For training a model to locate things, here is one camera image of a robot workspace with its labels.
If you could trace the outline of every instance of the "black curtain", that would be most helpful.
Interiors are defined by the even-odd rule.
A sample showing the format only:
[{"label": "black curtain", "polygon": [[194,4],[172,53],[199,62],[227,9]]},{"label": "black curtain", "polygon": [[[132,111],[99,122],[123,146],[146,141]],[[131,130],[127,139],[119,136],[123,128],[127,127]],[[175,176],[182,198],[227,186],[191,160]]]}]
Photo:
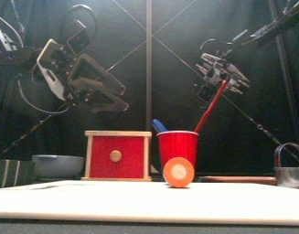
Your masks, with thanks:
[{"label": "black curtain", "polygon": [[[76,107],[47,119],[48,115],[21,100],[19,70],[28,100],[55,110],[62,103],[48,87],[33,83],[29,69],[0,66],[0,154],[39,125],[0,158],[29,160],[33,154],[86,156],[84,131],[147,130],[147,1],[19,0],[15,4],[25,29],[24,45],[35,49],[43,48],[51,38],[62,41],[62,21],[72,5],[87,5],[94,10],[98,36],[86,53],[126,85],[122,98],[131,107],[127,112],[96,114]],[[278,11],[285,4],[286,1],[277,1]],[[0,0],[0,16],[20,29],[11,1]],[[91,29],[90,17],[80,13],[76,17]],[[254,33],[273,20],[269,2],[263,0],[152,1],[151,119],[158,118],[168,130],[192,131],[205,113],[207,104],[192,95],[194,84],[205,84],[195,68],[203,42],[211,38],[229,42],[245,29]],[[283,143],[299,143],[299,131],[295,132],[295,128],[299,130],[299,23],[282,36],[293,94],[286,91],[282,57],[274,39],[261,48],[242,48],[231,55],[231,63],[249,78],[250,88],[243,95],[225,92],[207,119],[198,141],[196,172],[201,174],[273,174],[277,144],[263,130]],[[226,46],[211,43],[205,48],[213,55],[218,50],[226,51]],[[297,107],[294,113],[290,100]],[[155,131],[150,160],[160,169]]]}]

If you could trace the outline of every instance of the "metal pole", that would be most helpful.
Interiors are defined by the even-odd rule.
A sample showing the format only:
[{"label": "metal pole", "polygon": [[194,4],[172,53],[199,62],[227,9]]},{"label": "metal pole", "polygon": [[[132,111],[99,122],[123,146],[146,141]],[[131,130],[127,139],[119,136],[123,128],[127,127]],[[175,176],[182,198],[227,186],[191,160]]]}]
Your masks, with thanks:
[{"label": "metal pole", "polygon": [[[278,10],[277,10],[277,5],[275,5],[274,0],[269,0],[269,7],[270,7],[273,20],[275,20],[278,17]],[[275,37],[275,41],[277,41],[277,47],[278,47],[278,56],[279,56],[286,94],[287,94],[287,99],[289,99],[289,106],[290,106],[290,113],[291,113],[291,120],[293,120],[293,132],[295,135],[295,140],[299,143],[299,119],[298,119],[298,114],[297,114],[295,99],[294,99],[293,84],[291,84],[291,73],[290,73],[289,64],[287,64],[287,56],[286,56],[282,35],[278,35]]]},{"label": "metal pole", "polygon": [[152,67],[152,51],[151,51],[151,13],[152,2],[147,0],[147,95],[146,95],[146,131],[151,129],[151,67]]}]

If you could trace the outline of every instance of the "blue object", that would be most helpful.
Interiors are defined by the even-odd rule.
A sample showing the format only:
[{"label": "blue object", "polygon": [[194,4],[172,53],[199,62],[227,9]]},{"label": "blue object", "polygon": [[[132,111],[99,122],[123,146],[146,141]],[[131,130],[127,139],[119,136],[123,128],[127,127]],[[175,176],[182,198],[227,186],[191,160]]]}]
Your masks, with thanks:
[{"label": "blue object", "polygon": [[156,133],[162,133],[162,132],[166,132],[167,129],[164,128],[164,125],[162,124],[162,122],[156,119],[154,119],[151,121],[151,126],[152,128],[155,129]]}]

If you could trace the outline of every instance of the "red box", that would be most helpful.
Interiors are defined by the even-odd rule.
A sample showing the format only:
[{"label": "red box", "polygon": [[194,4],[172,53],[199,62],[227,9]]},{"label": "red box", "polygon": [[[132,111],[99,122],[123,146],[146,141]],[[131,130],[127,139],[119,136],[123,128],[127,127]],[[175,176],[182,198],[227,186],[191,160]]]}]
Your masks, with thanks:
[{"label": "red box", "polygon": [[83,180],[150,181],[151,132],[87,131]]}]

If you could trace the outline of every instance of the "white table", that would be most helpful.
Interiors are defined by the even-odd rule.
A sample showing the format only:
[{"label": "white table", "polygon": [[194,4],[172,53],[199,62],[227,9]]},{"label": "white table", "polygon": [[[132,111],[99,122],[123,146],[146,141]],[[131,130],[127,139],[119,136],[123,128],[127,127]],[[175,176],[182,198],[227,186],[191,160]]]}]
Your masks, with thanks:
[{"label": "white table", "polygon": [[0,189],[0,220],[299,227],[299,189],[242,183],[60,181]]}]

